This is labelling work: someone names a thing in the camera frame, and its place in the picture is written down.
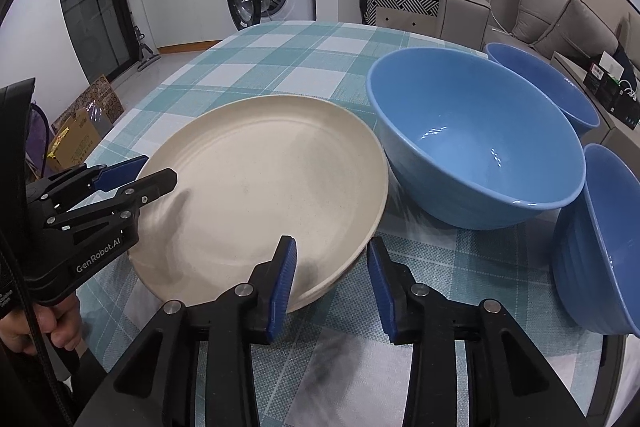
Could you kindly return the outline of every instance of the throw pillow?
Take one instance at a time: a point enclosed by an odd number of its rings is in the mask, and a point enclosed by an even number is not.
[[[520,0],[513,36],[531,44],[558,18],[566,0]]]
[[[629,57],[625,53],[625,49],[622,47],[622,44],[618,44],[618,48],[616,52],[613,54],[612,58],[620,64],[625,70],[622,72],[622,76],[620,80],[626,80],[629,84],[631,84],[631,89],[636,90],[636,76],[634,74],[634,67],[629,60]]]
[[[558,19],[531,47],[549,59],[558,52],[569,60],[584,60],[602,52],[613,56],[618,39],[582,0],[568,0]]]
[[[627,32],[624,42],[626,55],[632,64],[640,70],[640,15],[629,12]]]

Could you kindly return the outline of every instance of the cardboard box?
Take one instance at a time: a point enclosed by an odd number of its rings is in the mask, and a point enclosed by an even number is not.
[[[84,162],[96,146],[100,136],[89,120],[86,109],[80,109],[75,116],[62,124],[60,131],[51,142],[47,154],[47,166],[55,172]]]
[[[111,124],[114,124],[120,115],[124,113],[124,108],[118,95],[113,90],[113,87],[111,87],[107,77],[101,75],[98,80],[87,87],[82,94],[76,98],[74,103],[51,124],[53,132],[60,131],[62,124],[66,123],[69,117],[73,116],[79,109],[87,107],[92,100],[98,103],[98,106],[100,106],[103,114],[107,116]]]

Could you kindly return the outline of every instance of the table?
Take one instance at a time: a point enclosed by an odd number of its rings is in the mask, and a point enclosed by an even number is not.
[[[277,92],[307,94],[348,108],[375,130],[365,90],[373,62],[409,46],[480,52],[387,28],[284,22],[251,26],[169,77],[114,126],[87,163],[152,155],[207,110]],[[447,298],[507,307],[569,388],[583,412],[598,374],[602,336],[562,309],[546,266],[557,214],[503,230],[446,225],[416,207],[395,180],[378,233],[395,261]],[[85,340],[108,370],[159,308],[126,256],[79,290]],[[468,425],[464,346],[458,345],[458,425]],[[255,389],[263,427],[400,426],[411,348],[384,335],[361,258],[327,295],[287,316],[272,346],[254,346]],[[201,349],[196,424],[204,424]]]

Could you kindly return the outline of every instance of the gray sofa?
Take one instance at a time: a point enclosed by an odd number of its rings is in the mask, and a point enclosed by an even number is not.
[[[520,20],[521,0],[490,1],[491,5],[489,0],[440,0],[435,36],[476,50],[483,50],[490,42],[501,42],[545,62],[554,52],[583,59],[603,50],[613,55],[620,40],[640,78],[640,16],[636,13],[623,17],[614,34],[581,0],[571,0],[571,9],[565,6],[567,0],[522,0]],[[546,29],[553,27],[560,14],[563,24],[541,43],[548,34]],[[584,37],[591,34],[593,39]],[[572,42],[573,38],[582,41],[580,46]]]
[[[548,62],[528,44],[509,35],[519,6],[520,0],[491,0],[491,5],[489,0],[440,0],[434,36],[475,50],[484,49],[489,42],[502,42]]]
[[[518,40],[516,37],[510,35],[516,24],[518,17],[518,8],[520,6],[520,0],[491,0],[492,15],[489,17],[487,26],[483,33],[482,48],[489,42],[501,42],[502,44],[508,44],[520,48],[538,58],[541,58],[545,62],[548,62],[548,58],[540,55],[536,50],[531,48],[526,42]],[[500,25],[496,22],[499,21],[502,28],[508,33],[505,33]]]

